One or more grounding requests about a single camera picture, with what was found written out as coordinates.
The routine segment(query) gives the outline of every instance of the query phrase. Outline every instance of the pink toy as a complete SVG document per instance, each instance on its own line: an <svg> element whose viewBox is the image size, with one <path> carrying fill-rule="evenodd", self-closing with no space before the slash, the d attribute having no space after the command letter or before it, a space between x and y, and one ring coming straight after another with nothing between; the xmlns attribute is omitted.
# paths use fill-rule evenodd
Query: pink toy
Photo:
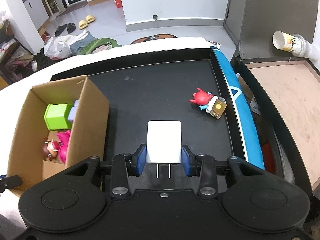
<svg viewBox="0 0 320 240"><path fill-rule="evenodd" d="M57 133L57 137L59 138L59 140L61 142L61 146L58 151L58 156L63 163L66 163L70 133L71 133L70 130Z"/></svg>
<svg viewBox="0 0 320 240"><path fill-rule="evenodd" d="M198 104L199 106L205 106L209 103L210 99L213 97L211 93L202 91L201 88L197 88L199 92L193 93L194 99L190 99L191 103Z"/></svg>

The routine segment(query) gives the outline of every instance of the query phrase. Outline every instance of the yellow slipper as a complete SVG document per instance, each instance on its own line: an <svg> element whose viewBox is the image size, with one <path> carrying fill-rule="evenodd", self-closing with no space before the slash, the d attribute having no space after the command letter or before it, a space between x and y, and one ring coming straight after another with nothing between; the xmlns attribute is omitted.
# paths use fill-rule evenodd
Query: yellow slipper
<svg viewBox="0 0 320 240"><path fill-rule="evenodd" d="M87 20L87 23L91 23L91 22L94 22L96 20L94 18L94 16L92 16L91 14L88 15L85 19Z"/></svg>
<svg viewBox="0 0 320 240"><path fill-rule="evenodd" d="M86 23L86 21L85 20L81 20L80 22L79 22L79 29L80 30L82 30L82 29L84 29L85 27L88 27L88 24Z"/></svg>

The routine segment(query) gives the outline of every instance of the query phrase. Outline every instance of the gray tiled floor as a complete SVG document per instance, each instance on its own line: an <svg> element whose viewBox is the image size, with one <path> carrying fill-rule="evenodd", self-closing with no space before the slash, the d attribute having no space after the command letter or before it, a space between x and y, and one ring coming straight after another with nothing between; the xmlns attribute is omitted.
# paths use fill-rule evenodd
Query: gray tiled floor
<svg viewBox="0 0 320 240"><path fill-rule="evenodd" d="M88 14L95 16L96 21L90 23L85 30L89 31L97 38L112 38L120 45L130 44L132 41L146 36L159 33L169 33L177 37L203 37L206 40L217 41L221 44L221 51L230 60L236 46L222 27L213 26L177 26L164 27L156 29L147 29L134 32L127 32L125 25L125 17L122 8L116 8L114 2L106 1L92 6L86 5L66 15L55 18L47 26L47 31L54 36L54 32L58 25L73 22L76 26L81 19L85 19ZM83 30L78 28L72 33L77 35Z"/></svg>

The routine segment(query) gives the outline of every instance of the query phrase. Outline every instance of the white table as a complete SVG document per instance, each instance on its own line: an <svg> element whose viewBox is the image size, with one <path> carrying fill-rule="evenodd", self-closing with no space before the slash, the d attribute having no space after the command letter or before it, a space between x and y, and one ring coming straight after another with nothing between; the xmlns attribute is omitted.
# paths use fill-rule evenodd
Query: white table
<svg viewBox="0 0 320 240"><path fill-rule="evenodd" d="M52 76L57 73L109 58L161 50L209 48L211 45L211 43L207 42L203 38L185 37L147 41L126 45L120 48L113 48L107 51L101 51L97 54L74 56L40 70L39 72L36 72L33 75L1 90L0 144L2 147L0 154L0 175L7 173L9 152L16 123L27 93L32 86L49 82ZM11 193L9 190L6 190L1 194L0 214L11 220L16 225L25 228L24 222L18 210L18 201L19 198L16 195Z"/></svg>

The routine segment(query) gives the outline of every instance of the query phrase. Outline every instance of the white plastic bag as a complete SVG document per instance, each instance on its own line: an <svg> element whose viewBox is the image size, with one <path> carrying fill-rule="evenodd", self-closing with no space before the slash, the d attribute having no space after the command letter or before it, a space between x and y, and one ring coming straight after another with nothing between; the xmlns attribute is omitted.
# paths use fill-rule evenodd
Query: white plastic bag
<svg viewBox="0 0 320 240"><path fill-rule="evenodd" d="M51 37L44 46L44 54L52 60L64 59L71 56L71 49L67 43L58 39L53 41Z"/></svg>

